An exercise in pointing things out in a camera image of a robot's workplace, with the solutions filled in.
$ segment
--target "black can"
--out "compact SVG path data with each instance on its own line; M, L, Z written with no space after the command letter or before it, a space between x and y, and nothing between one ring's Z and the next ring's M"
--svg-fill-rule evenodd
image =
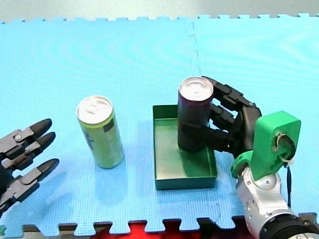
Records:
M183 123L208 126L214 87L204 77L190 77L182 81L178 90L178 146L189 152L202 150L205 145L182 132Z

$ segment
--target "green 3d-printed bracket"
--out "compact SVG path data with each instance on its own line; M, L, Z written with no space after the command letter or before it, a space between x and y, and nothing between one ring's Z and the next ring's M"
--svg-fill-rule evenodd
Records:
M287 112L280 111L259 117L255 125L253 150L240 154L231 168L232 176L237 178L249 166L254 180L279 171L284 165L281 160L291 152L286 145L275 147L279 134L286 134L297 147L301 121Z

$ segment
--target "black cable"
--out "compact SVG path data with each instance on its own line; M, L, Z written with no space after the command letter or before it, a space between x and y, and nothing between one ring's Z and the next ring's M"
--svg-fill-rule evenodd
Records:
M290 155L286 158L286 160L290 161L296 154L296 146L291 138L289 138L286 134L278 136L281 140L284 140L290 147L291 152ZM292 177L291 171L288 163L284 163L284 167L287 168L287 194L288 194L288 207L291 207L291 187L292 187Z
M288 192L288 207L291 207L291 187L292 187L292 180L291 180L291 171L290 167L287 166L287 192Z

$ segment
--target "aluminum can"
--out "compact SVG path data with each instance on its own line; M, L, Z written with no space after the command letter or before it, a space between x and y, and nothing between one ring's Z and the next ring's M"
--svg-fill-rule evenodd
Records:
M112 103L102 96L90 96L79 103L76 115L97 165L118 165L124 150Z
M204 77L190 77L181 82L178 89L178 146L189 152L200 151L205 145L182 132L183 123L209 126L214 87Z

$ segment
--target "green can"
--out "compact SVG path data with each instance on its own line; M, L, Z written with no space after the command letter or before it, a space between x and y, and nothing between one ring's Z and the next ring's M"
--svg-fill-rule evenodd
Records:
M90 96L79 103L76 115L97 165L118 165L124 150L112 103L102 96Z

